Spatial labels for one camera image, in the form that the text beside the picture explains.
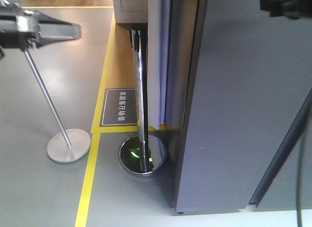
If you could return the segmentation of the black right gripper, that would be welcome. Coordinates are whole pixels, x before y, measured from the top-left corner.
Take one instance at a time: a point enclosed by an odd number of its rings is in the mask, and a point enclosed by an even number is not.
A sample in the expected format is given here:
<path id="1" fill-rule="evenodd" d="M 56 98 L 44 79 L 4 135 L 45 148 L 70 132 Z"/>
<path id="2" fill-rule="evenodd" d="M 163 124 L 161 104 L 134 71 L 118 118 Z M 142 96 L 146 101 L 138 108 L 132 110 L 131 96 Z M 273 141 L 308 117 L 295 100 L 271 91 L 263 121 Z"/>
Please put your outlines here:
<path id="1" fill-rule="evenodd" d="M 259 0 L 259 4 L 260 10 L 268 12 L 270 17 L 312 18 L 312 0 Z"/>

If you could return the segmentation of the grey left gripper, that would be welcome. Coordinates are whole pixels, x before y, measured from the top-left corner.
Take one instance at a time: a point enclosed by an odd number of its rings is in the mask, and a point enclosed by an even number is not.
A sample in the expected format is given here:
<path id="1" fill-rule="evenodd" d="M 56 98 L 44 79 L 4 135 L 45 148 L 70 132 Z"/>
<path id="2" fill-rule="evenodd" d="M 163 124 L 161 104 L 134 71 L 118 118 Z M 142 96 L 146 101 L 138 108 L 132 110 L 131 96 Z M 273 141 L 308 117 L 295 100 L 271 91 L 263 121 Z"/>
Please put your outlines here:
<path id="1" fill-rule="evenodd" d="M 81 38 L 81 25 L 55 19 L 38 10 L 23 9 L 17 0 L 0 0 L 0 57 L 4 49 L 40 48 Z"/>

